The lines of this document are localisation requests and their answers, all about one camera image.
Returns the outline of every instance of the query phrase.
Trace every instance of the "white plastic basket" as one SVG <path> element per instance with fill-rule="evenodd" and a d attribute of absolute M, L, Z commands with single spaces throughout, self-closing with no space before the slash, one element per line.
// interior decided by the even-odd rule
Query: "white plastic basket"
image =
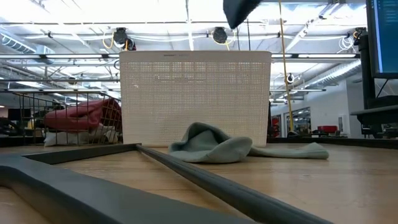
<path fill-rule="evenodd" d="M 120 54 L 123 141 L 166 146 L 200 121 L 265 146 L 271 53 Z"/>

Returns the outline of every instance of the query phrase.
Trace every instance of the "wooden table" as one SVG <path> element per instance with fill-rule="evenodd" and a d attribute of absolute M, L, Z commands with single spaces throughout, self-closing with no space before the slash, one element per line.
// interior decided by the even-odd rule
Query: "wooden table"
<path fill-rule="evenodd" d="M 300 146 L 302 144 L 269 144 L 267 147 L 283 149 Z M 398 151 L 324 146 L 330 153 L 327 161 L 248 157 L 236 164 L 197 166 L 335 223 L 397 223 Z M 244 217 L 226 203 L 139 152 L 56 166 Z M 0 188 L 0 223 L 48 222 L 14 192 Z"/>

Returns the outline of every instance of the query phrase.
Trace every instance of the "red fabric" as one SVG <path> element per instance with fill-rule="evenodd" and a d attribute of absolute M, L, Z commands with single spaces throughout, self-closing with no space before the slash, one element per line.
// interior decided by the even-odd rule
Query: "red fabric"
<path fill-rule="evenodd" d="M 121 107 L 115 99 L 95 100 L 79 103 L 64 110 L 47 113 L 44 124 L 50 128 L 67 132 L 87 131 L 98 127 L 115 126 L 121 129 Z"/>

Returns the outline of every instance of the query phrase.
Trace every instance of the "yellow pole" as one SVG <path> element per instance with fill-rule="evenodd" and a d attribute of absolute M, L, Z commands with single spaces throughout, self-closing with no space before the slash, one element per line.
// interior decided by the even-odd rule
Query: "yellow pole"
<path fill-rule="evenodd" d="M 293 115 L 292 115 L 292 102 L 290 102 L 290 91 L 289 84 L 287 83 L 287 72 L 286 72 L 286 57 L 285 57 L 285 39 L 284 39 L 284 26 L 282 18 L 282 0 L 279 0 L 279 14 L 280 14 L 280 34 L 282 37 L 282 54 L 284 59 L 284 72 L 285 72 L 285 87 L 287 94 L 287 104 L 289 106 L 289 117 L 290 117 L 290 131 L 293 131 Z"/>

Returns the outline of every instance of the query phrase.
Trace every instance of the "light green fabric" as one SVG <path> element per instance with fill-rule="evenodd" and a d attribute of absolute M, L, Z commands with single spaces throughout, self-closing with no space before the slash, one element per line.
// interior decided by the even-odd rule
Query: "light green fabric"
<path fill-rule="evenodd" d="M 296 159 L 329 157 L 326 149 L 317 143 L 298 149 L 262 149 L 252 147 L 250 138 L 232 138 L 214 126 L 199 122 L 189 126 L 180 142 L 169 146 L 169 154 L 185 162 L 205 163 L 239 162 L 247 155 Z"/>

